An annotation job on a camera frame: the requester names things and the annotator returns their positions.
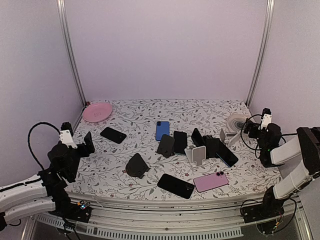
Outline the white folding phone stand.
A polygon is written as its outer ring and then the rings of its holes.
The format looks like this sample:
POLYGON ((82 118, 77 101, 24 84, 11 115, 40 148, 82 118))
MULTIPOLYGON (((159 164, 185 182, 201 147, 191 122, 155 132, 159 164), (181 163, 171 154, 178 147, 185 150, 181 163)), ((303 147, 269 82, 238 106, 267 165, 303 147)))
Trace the white folding phone stand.
POLYGON ((240 131, 226 132, 222 128, 219 132, 219 139, 226 147, 230 148, 240 139, 240 131))

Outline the black phone blue case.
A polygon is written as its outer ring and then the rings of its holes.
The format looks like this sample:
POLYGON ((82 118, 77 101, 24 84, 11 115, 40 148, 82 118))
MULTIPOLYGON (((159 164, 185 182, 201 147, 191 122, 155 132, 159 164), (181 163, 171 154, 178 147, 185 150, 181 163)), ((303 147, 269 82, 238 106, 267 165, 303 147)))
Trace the black phone blue case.
POLYGON ((216 155, 229 168, 234 166, 239 161, 238 157, 223 143, 219 145, 216 155))

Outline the black folding phone stand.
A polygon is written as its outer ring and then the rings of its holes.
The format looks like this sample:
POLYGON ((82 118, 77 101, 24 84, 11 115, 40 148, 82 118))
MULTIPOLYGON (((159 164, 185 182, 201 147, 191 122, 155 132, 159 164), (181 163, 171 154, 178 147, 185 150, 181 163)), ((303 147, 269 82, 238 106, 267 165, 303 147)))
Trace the black folding phone stand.
POLYGON ((214 138, 211 135, 205 135, 202 137, 206 147, 206 159, 217 158, 217 152, 219 151, 220 139, 214 138))

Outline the white grey phone stand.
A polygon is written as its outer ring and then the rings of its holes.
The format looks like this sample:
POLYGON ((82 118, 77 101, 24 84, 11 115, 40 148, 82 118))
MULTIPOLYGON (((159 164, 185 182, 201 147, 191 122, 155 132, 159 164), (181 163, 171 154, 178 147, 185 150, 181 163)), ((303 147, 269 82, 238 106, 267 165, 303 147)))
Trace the white grey phone stand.
POLYGON ((200 167, 203 165, 207 157, 206 151, 205 146, 196 147, 195 145, 187 146, 184 149, 185 155, 192 167, 200 167))

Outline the black phone teal edge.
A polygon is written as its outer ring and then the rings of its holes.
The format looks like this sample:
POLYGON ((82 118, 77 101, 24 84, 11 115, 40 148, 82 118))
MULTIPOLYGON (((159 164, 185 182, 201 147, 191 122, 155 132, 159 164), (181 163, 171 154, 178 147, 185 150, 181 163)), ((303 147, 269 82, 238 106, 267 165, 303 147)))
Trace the black phone teal edge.
POLYGON ((184 155, 185 148, 187 147, 187 133, 182 131, 174 131, 173 138, 173 152, 175 154, 184 155))

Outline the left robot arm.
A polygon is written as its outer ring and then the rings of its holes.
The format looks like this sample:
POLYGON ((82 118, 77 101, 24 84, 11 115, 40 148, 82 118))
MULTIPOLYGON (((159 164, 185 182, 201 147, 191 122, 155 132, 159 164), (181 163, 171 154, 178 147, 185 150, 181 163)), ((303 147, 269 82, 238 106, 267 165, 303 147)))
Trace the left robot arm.
POLYGON ((92 208, 88 201, 73 203, 66 187, 76 181, 81 158, 95 152, 92 134, 75 144, 69 130, 60 131, 59 142, 48 152, 50 166, 24 181, 1 187, 0 228, 16 220, 48 212, 64 220, 88 223, 92 208))

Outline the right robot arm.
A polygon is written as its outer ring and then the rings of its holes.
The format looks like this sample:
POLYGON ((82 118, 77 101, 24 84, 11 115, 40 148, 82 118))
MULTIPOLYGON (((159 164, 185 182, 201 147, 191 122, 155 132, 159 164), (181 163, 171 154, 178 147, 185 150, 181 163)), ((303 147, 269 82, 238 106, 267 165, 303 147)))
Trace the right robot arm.
POLYGON ((263 166, 277 167, 299 159, 298 165, 284 179, 266 190, 261 204, 240 210, 246 223, 281 216, 284 202, 320 176, 320 128, 299 127, 292 139, 280 145, 282 134, 278 125, 257 124, 247 119, 244 126, 245 132, 253 131, 258 139, 263 166))

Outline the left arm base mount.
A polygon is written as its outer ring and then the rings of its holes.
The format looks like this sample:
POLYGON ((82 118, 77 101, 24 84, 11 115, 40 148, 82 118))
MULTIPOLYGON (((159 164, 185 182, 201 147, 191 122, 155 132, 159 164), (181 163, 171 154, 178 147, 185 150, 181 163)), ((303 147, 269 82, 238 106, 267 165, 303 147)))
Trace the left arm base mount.
POLYGON ((63 219, 88 223, 91 217, 92 208, 89 201, 81 200, 77 203, 60 203, 56 205, 56 214, 63 219))

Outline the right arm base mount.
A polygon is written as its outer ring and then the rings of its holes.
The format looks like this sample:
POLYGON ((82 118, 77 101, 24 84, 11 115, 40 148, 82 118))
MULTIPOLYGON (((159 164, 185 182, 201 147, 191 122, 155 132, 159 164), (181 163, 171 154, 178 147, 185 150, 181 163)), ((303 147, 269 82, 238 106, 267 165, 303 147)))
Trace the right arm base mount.
POLYGON ((245 223, 271 219, 258 223, 256 227, 258 231, 264 235, 273 235, 283 220, 285 213, 283 204, 283 200, 276 203, 259 203, 253 199, 245 200, 240 207, 240 214, 245 223))

